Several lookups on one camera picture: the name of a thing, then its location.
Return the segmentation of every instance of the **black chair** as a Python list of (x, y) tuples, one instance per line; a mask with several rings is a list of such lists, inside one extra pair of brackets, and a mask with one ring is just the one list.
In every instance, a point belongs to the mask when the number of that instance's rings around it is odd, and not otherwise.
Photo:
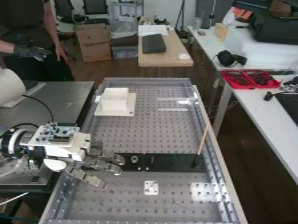
[(73, 13), (74, 7), (70, 0), (54, 0), (56, 18), (62, 23), (84, 23), (88, 20), (86, 16)]
[(108, 14), (106, 0), (84, 0), (84, 10), (86, 15)]

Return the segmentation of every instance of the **red object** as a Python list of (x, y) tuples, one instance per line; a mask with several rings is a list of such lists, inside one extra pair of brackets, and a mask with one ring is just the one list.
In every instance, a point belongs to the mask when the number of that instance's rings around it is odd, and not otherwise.
[(274, 89), (279, 88), (279, 82), (270, 76), (270, 74), (265, 71), (243, 71), (243, 75), (246, 75), (251, 81), (254, 82), (254, 85), (259, 89)]
[(253, 80), (241, 71), (222, 71), (221, 75), (233, 89), (254, 89)]
[(234, 89), (274, 89), (279, 82), (261, 70), (223, 71), (222, 77)]

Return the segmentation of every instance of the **person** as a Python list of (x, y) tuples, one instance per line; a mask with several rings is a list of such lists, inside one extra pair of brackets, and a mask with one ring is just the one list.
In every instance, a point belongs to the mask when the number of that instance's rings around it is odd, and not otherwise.
[(0, 0), (0, 52), (23, 80), (74, 81), (49, 0)]

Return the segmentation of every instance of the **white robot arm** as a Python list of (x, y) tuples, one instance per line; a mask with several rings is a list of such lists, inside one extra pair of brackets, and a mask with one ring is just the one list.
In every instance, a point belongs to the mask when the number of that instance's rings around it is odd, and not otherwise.
[[(17, 87), (8, 85), (12, 79)], [(0, 68), (0, 106), (20, 97), (24, 91), (24, 84), (17, 75)], [(106, 182), (81, 168), (120, 175), (120, 166), (125, 164), (125, 159), (96, 147), (96, 154), (92, 154), (90, 134), (81, 133), (80, 128), (68, 123), (48, 123), (40, 126), (36, 132), (15, 127), (0, 136), (0, 153), (4, 157), (24, 156), (29, 169), (37, 169), (44, 164), (52, 171), (65, 170), (73, 177), (104, 189)]]

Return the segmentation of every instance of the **dark floor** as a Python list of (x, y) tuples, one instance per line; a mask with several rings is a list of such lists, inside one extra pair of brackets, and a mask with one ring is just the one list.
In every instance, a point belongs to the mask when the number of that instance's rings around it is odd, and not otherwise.
[[(73, 73), (77, 81), (97, 85), (116, 76), (189, 77), (207, 102), (213, 68), (196, 47), (192, 54), (193, 68), (160, 69), (140, 68), (137, 59), (82, 63), (77, 56)], [(239, 105), (226, 113), (218, 142), (249, 223), (298, 223), (298, 187)]]

